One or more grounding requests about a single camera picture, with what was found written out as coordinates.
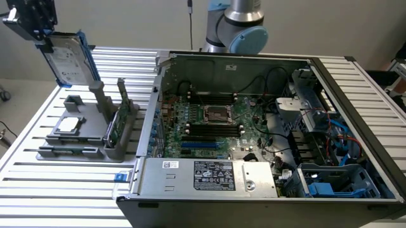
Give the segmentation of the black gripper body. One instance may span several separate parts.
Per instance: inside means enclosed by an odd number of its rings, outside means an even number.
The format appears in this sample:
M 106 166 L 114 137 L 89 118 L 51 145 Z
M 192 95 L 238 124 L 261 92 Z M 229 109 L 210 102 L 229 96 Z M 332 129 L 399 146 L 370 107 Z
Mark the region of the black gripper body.
M 54 0 L 9 0 L 3 24 L 26 40 L 43 41 L 58 25 Z

